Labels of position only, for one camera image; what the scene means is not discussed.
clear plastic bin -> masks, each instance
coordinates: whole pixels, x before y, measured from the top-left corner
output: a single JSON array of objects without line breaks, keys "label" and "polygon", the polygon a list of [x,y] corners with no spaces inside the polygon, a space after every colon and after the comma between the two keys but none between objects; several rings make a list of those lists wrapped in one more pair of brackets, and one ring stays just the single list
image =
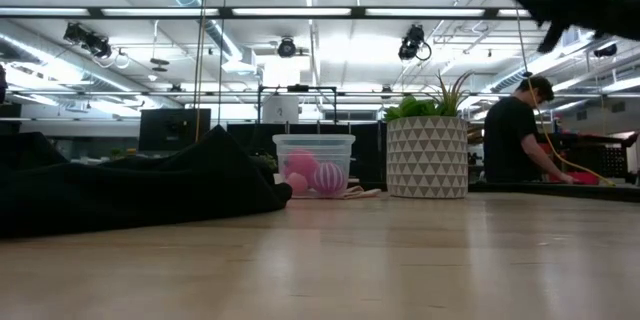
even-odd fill
[{"label": "clear plastic bin", "polygon": [[353,135],[274,135],[280,176],[294,196],[339,197],[348,186],[355,141]]}]

pink ball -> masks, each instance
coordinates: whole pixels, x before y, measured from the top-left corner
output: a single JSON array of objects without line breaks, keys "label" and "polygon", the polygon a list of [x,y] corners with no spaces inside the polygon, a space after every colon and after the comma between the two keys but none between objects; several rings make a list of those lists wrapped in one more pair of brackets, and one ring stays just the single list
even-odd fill
[{"label": "pink ball", "polygon": [[297,173],[304,176],[309,182],[317,167],[318,162],[312,152],[293,150],[285,160],[284,176],[288,178],[291,174]]},{"label": "pink ball", "polygon": [[307,179],[304,176],[298,173],[292,173],[289,175],[286,181],[289,186],[293,189],[293,195],[303,195],[307,192],[309,188],[309,184],[307,183]]},{"label": "pink ball", "polygon": [[323,196],[340,195],[339,192],[347,186],[347,175],[334,163],[322,163],[318,165],[310,183]]}]

white patterned planter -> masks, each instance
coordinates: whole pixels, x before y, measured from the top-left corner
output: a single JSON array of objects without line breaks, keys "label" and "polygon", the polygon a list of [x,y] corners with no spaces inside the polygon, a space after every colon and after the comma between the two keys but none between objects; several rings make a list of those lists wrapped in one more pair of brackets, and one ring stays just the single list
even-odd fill
[{"label": "white patterned planter", "polygon": [[416,116],[387,124],[387,187],[391,195],[464,198],[467,173],[465,120]]}]

black t-shirt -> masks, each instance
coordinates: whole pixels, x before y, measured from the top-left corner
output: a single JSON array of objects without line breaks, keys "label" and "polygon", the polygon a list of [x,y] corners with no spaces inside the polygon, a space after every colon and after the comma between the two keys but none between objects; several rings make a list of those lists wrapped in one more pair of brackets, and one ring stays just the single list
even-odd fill
[{"label": "black t-shirt", "polygon": [[484,120],[484,172],[488,182],[540,180],[539,168],[522,150],[522,139],[537,136],[533,110],[516,97],[503,98]]}]

table surface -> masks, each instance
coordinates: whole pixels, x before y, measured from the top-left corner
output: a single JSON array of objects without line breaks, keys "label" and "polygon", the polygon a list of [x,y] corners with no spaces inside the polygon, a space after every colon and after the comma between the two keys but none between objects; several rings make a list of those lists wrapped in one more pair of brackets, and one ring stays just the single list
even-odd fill
[{"label": "table surface", "polygon": [[640,318],[640,207],[525,194],[297,200],[0,242],[0,318]]}]

